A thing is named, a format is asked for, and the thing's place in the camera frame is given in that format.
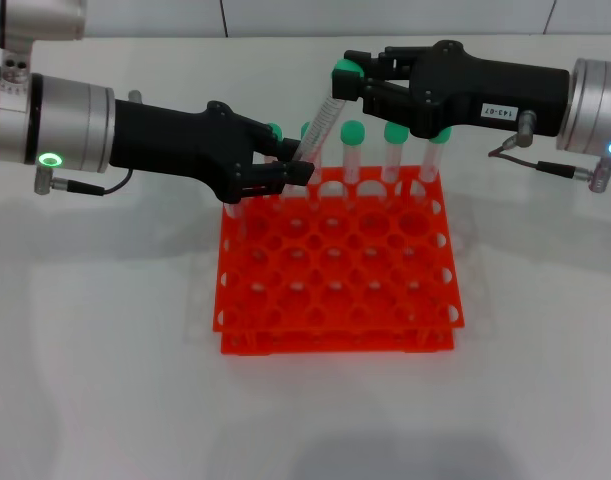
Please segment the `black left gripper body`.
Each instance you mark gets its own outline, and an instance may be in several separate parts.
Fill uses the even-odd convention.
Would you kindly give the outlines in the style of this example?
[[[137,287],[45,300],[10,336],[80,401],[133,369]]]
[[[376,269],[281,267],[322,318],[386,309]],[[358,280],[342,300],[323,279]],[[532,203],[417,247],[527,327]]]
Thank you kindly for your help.
[[[266,126],[222,102],[186,113],[118,100],[109,163],[195,179],[235,204],[266,192],[266,176],[252,165],[265,145]]]

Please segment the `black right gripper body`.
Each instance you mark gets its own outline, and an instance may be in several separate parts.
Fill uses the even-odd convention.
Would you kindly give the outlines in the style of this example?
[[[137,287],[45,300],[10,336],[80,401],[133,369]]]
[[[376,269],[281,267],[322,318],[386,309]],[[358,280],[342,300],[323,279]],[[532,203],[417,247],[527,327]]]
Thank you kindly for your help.
[[[410,70],[410,133],[429,139],[457,125],[515,132],[519,116],[531,111],[534,133],[554,137],[569,87],[566,70],[480,59],[459,42],[440,41]]]

